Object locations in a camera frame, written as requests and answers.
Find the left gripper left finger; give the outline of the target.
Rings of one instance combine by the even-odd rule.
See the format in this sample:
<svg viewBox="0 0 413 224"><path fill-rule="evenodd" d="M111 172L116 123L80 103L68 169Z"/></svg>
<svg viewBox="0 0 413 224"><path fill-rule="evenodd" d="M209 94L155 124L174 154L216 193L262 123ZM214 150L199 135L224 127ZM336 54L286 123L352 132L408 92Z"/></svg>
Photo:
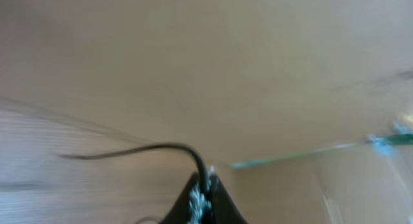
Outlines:
<svg viewBox="0 0 413 224"><path fill-rule="evenodd" d="M176 202L167 215L159 222L160 224L188 224L195 214L197 200L202 193L199 188L199 175L193 173L181 191Z"/></svg>

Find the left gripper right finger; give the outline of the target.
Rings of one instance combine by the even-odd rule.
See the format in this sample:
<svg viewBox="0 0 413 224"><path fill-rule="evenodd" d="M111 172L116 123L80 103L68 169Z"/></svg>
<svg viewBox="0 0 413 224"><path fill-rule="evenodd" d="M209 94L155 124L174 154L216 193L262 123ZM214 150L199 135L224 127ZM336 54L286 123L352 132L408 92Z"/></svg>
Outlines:
<svg viewBox="0 0 413 224"><path fill-rule="evenodd" d="M247 224L216 174L210 176L207 198L211 208L206 213L206 224Z"/></svg>

